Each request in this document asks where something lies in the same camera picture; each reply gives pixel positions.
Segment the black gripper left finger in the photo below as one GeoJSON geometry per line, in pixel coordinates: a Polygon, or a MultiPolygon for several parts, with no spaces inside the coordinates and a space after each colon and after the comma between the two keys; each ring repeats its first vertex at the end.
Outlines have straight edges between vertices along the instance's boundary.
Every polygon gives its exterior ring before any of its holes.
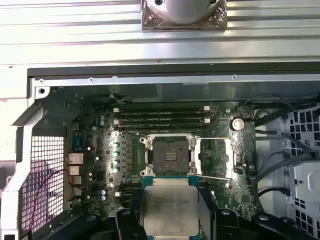
{"type": "Polygon", "coordinates": [[[121,187],[114,200],[119,208],[106,211],[101,201],[98,211],[89,210],[89,202],[77,205],[69,214],[50,221],[37,231],[38,240],[144,240],[140,224],[141,187],[121,187]]]}

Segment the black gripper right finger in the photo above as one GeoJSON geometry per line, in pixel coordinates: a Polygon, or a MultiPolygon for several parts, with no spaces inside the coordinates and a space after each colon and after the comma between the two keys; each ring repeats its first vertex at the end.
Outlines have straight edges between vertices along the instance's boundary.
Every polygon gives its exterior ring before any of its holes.
{"type": "Polygon", "coordinates": [[[211,191],[198,189],[199,221],[209,240],[311,240],[306,232],[271,214],[259,212],[248,221],[234,210],[219,208],[211,191]]]}

